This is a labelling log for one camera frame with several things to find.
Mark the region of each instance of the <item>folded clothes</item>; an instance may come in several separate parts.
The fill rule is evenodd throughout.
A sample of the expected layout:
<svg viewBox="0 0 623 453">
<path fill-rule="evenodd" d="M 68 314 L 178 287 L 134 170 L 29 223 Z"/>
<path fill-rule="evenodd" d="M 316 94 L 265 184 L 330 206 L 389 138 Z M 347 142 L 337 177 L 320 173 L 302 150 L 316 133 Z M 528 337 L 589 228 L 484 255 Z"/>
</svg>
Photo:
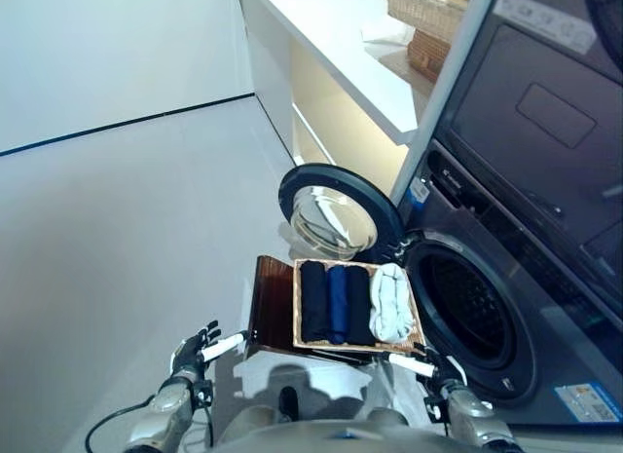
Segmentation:
<svg viewBox="0 0 623 453">
<path fill-rule="evenodd" d="M 329 330 L 329 298 L 322 263 L 306 261 L 301 265 L 301 308 L 303 341 L 326 339 Z"/>
<path fill-rule="evenodd" d="M 381 266 L 370 283 L 369 328 L 387 343 L 406 341 L 414 325 L 409 307 L 409 286 L 404 271 L 394 263 Z"/>
<path fill-rule="evenodd" d="M 329 333 L 331 344 L 342 344 L 348 333 L 347 273 L 344 266 L 332 266 L 329 281 Z"/>
<path fill-rule="evenodd" d="M 370 321 L 370 275 L 360 266 L 347 267 L 348 333 L 347 343 L 374 346 Z"/>
</svg>

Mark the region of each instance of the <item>wicker basket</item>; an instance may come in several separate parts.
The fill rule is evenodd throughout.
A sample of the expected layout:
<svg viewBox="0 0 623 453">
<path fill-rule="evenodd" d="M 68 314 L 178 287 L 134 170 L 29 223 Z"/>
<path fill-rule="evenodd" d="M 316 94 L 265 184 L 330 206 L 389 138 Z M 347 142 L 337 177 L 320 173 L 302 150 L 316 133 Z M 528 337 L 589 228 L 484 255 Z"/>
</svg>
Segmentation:
<svg viewBox="0 0 623 453">
<path fill-rule="evenodd" d="M 452 42 L 467 0 L 387 0 L 389 15 L 445 42 Z"/>
<path fill-rule="evenodd" d="M 366 352 L 366 353 L 382 353 L 385 351 L 393 353 L 412 353 L 416 351 L 414 343 L 424 344 L 423 332 L 421 331 L 420 317 L 418 315 L 418 307 L 416 306 L 416 300 L 414 298 L 413 290 L 409 281 L 409 306 L 413 314 L 413 320 L 415 322 L 409 337 L 404 343 L 389 344 L 378 341 L 374 346 L 356 346 L 348 343 L 345 344 L 331 344 L 327 340 L 323 341 L 311 341 L 304 342 L 301 337 L 301 323 L 302 323 L 302 302 L 301 302 L 301 265 L 309 260 L 295 260 L 294 261 L 294 276 L 293 276 L 293 316 L 292 316 L 292 329 L 293 329 L 293 346 L 297 348 L 318 349 L 324 351 L 351 351 L 351 352 Z M 372 277 L 374 273 L 380 268 L 379 265 L 371 265 L 370 263 L 356 263 L 352 261 L 338 261 L 338 260 L 313 260 L 320 262 L 324 265 L 325 270 L 328 270 L 335 265 L 343 266 L 359 266 L 368 271 L 368 274 Z"/>
<path fill-rule="evenodd" d="M 391 16 L 416 29 L 407 48 L 409 63 L 436 82 L 467 0 L 387 0 L 387 4 Z"/>
<path fill-rule="evenodd" d="M 433 83 L 437 81 L 449 51 L 450 44 L 417 29 L 407 46 L 409 64 Z"/>
</svg>

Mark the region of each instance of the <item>gray floor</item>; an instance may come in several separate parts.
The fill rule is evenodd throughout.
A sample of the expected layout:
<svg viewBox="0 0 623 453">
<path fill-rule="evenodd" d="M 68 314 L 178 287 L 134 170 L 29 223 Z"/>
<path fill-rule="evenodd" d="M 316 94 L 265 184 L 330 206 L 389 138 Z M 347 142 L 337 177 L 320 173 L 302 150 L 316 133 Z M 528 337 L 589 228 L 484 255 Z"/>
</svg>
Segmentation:
<svg viewBox="0 0 623 453">
<path fill-rule="evenodd" d="M 84 451 L 90 425 L 158 388 L 183 337 L 246 327 L 256 256 L 288 260 L 276 191 L 291 167 L 254 98 L 0 158 L 0 450 Z M 275 398 L 272 376 L 313 391 L 310 416 L 392 403 L 372 395 L 383 377 L 339 364 L 219 364 L 219 432 Z M 120 451 L 133 419 L 95 451 Z"/>
</svg>

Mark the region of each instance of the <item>folded white towel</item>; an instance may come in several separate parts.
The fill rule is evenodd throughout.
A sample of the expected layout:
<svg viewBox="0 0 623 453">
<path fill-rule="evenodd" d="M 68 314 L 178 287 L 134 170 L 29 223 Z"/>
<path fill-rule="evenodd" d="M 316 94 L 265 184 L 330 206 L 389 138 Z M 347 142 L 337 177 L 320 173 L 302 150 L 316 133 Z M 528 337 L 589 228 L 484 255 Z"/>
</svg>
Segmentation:
<svg viewBox="0 0 623 453">
<path fill-rule="evenodd" d="M 404 342 L 413 327 L 409 286 L 404 271 L 394 263 L 381 266 L 370 281 L 370 331 L 386 343 Z"/>
</svg>

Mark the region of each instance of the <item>folded black towel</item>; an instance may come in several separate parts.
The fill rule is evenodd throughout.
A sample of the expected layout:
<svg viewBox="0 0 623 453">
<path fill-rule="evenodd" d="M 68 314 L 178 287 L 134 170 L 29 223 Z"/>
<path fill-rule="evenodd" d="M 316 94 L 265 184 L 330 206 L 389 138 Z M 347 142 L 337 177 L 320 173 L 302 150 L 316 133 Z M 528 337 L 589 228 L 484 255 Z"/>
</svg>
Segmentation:
<svg viewBox="0 0 623 453">
<path fill-rule="evenodd" d="M 348 333 L 347 342 L 360 346 L 374 346 L 376 339 L 370 332 L 370 275 L 359 266 L 348 266 Z"/>
<path fill-rule="evenodd" d="M 329 334 L 331 344 L 342 344 L 348 333 L 347 274 L 344 266 L 329 268 Z"/>
<path fill-rule="evenodd" d="M 327 339 L 329 296 L 327 277 L 322 263 L 306 261 L 301 265 L 301 300 L 303 341 Z"/>
</svg>

